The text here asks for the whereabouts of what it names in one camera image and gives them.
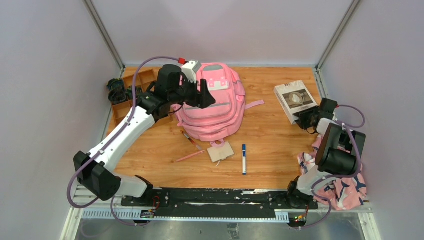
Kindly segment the pink school backpack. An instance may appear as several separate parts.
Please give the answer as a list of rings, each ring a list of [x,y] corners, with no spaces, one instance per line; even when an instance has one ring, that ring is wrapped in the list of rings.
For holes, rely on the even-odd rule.
[[[177,125],[190,137],[221,148],[225,145],[224,138],[240,129],[245,110],[265,102],[258,100],[247,104],[246,91],[238,73],[224,63],[202,63],[196,78],[206,80],[215,103],[204,109],[184,104],[174,114]]]

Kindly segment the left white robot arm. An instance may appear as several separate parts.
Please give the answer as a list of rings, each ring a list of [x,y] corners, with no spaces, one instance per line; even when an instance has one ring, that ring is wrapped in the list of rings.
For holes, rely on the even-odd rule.
[[[172,114],[173,105],[189,105],[205,109],[216,103],[205,79],[197,79],[201,68],[198,61],[183,66],[164,65],[157,80],[138,98],[119,125],[88,153],[79,151],[73,158],[75,175],[81,185],[107,201],[117,195],[131,196],[140,206],[149,206],[153,193],[141,177],[114,174],[114,170],[134,142],[159,120]]]

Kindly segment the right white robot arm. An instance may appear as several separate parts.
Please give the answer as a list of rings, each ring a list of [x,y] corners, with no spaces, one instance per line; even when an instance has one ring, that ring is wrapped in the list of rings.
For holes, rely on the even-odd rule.
[[[297,114],[299,126],[305,130],[313,128],[321,135],[321,142],[314,166],[288,185],[285,201],[292,209],[307,206],[314,198],[330,203],[318,190],[337,179],[354,178],[360,173],[366,134],[358,131],[358,126],[336,119],[334,111],[338,107],[337,101],[323,98],[319,106]]]

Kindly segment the white coffee cover book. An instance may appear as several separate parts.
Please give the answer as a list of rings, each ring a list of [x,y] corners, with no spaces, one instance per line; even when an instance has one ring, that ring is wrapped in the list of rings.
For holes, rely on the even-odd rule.
[[[302,80],[277,85],[273,91],[292,125],[299,119],[298,113],[318,106]]]

